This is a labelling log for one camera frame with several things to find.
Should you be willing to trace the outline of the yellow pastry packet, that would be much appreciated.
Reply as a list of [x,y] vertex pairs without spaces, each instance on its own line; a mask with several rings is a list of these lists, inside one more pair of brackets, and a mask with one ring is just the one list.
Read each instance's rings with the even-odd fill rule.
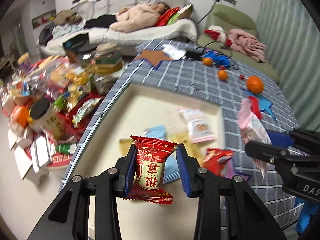
[[176,144],[183,144],[186,152],[191,155],[193,153],[193,145],[189,139],[188,132],[182,131],[182,132],[175,132],[172,133],[171,139]]

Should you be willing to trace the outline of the beige fluffy coat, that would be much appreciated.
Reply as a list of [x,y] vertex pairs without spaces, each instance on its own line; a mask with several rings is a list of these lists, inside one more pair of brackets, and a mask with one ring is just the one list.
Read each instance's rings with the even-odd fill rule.
[[122,33],[131,33],[153,27],[169,7],[165,3],[145,3],[134,7],[124,7],[115,14],[116,21],[109,29]]

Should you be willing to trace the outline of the dark green tray box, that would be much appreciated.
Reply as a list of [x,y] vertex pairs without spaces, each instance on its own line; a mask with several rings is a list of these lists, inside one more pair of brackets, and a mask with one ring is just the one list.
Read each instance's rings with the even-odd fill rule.
[[192,239],[198,199],[164,171],[179,144],[202,162],[208,148],[225,145],[222,109],[215,103],[142,85],[129,85],[115,101],[77,160],[74,175],[97,176],[115,166],[129,148],[137,184],[130,199],[117,199],[122,239]]

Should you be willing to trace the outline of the large orange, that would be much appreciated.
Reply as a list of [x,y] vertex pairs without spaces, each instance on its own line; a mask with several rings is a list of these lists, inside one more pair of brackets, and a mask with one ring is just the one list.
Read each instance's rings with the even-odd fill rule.
[[257,76],[250,76],[247,78],[246,87],[253,94],[261,94],[264,90],[264,83]]

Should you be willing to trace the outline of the pink cranberry cookie packet front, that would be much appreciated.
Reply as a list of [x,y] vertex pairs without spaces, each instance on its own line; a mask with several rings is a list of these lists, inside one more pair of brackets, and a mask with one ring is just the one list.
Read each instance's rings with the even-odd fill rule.
[[188,136],[193,144],[216,139],[215,134],[206,121],[205,114],[199,108],[180,108],[178,113],[187,122]]

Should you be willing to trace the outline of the pink felt star near tray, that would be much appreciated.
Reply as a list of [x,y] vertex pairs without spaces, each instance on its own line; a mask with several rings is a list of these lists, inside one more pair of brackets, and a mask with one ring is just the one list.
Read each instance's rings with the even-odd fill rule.
[[251,178],[251,175],[247,175],[241,172],[238,172],[235,170],[234,164],[233,164],[233,160],[230,159],[229,161],[227,161],[227,163],[225,164],[225,178],[231,179],[234,176],[241,176],[245,181],[249,181]]

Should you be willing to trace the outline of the red snack packet low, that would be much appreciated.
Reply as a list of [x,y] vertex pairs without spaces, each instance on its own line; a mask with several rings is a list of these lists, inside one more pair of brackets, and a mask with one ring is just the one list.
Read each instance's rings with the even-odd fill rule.
[[206,168],[216,176],[223,177],[225,166],[232,159],[233,151],[220,148],[208,148],[201,167]]

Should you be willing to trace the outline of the pink cranberry cookie packet back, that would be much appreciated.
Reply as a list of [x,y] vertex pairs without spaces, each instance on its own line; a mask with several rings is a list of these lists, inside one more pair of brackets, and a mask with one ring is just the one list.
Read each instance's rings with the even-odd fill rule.
[[240,135],[244,144],[250,141],[256,141],[271,145],[272,142],[266,129],[258,117],[252,112],[251,107],[251,100],[243,99],[240,111],[237,114]]

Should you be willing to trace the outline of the grid pattern grey tablecloth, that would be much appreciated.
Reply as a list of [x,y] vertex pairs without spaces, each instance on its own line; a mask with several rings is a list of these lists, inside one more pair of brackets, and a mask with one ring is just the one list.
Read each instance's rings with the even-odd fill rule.
[[164,62],[157,69],[146,60],[131,62],[86,127],[61,186],[75,174],[95,175],[115,164],[120,156],[120,139],[157,125],[176,128],[178,108],[199,108],[216,136],[212,145],[234,152],[236,172],[249,175],[252,189],[282,228],[295,223],[302,204],[295,204],[294,196],[282,190],[282,179],[273,166],[262,176],[245,154],[237,113],[247,94],[239,75],[254,75],[264,83],[263,96],[272,103],[270,113],[263,114],[266,130],[286,132],[297,128],[294,114],[277,83],[266,74],[232,59],[228,75],[227,81],[220,81],[215,68],[197,61]]

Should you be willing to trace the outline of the red chinese snack packet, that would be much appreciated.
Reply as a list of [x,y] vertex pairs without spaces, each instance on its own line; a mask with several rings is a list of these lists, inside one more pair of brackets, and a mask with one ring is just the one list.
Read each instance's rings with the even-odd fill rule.
[[173,195],[161,188],[165,162],[177,144],[157,138],[131,136],[137,148],[136,179],[125,199],[170,205]]

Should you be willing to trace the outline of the blue felt star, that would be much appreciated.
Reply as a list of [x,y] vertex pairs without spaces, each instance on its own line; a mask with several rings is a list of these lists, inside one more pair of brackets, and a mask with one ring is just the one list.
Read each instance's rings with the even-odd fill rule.
[[259,101],[259,109],[260,109],[260,113],[262,112],[266,112],[267,114],[269,114],[270,116],[272,116],[272,118],[274,118],[274,120],[277,120],[276,117],[274,116],[274,113],[271,110],[271,107],[273,105],[272,102],[270,102],[267,98],[265,98],[262,95],[259,94],[253,94],[251,93],[249,90],[245,90],[242,89],[247,95],[249,96],[254,96],[258,99]]

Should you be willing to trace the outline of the red white plush toy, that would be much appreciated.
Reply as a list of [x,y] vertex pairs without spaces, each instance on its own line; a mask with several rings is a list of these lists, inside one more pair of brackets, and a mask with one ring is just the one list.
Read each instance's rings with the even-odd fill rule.
[[231,40],[227,37],[226,32],[221,26],[211,25],[204,31],[204,34],[218,42],[222,48],[229,48],[232,45]]

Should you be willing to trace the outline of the black lid jar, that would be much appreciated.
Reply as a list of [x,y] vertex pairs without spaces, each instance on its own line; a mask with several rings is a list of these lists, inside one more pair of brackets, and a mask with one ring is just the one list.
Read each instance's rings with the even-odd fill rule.
[[33,104],[30,109],[30,117],[44,133],[55,140],[62,139],[66,133],[63,120],[53,109],[48,98],[41,98]]

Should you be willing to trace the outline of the gold snack packet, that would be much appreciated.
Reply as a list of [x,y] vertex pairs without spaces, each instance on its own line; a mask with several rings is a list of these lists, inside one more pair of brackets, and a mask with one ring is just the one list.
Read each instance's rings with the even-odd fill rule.
[[119,150],[120,150],[120,155],[122,157],[126,156],[131,145],[134,144],[135,141],[132,140],[131,138],[121,138],[119,139]]

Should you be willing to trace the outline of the pink cranberry cookie packet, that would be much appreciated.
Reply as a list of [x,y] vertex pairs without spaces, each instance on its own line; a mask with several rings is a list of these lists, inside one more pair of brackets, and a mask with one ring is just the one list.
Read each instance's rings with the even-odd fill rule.
[[178,113],[187,122],[188,136],[193,144],[216,139],[215,134],[206,121],[205,114],[199,108],[180,108]]
[[244,144],[250,141],[256,141],[271,145],[272,142],[266,129],[258,117],[252,112],[251,107],[251,100],[243,99],[240,111],[237,114],[240,135]]

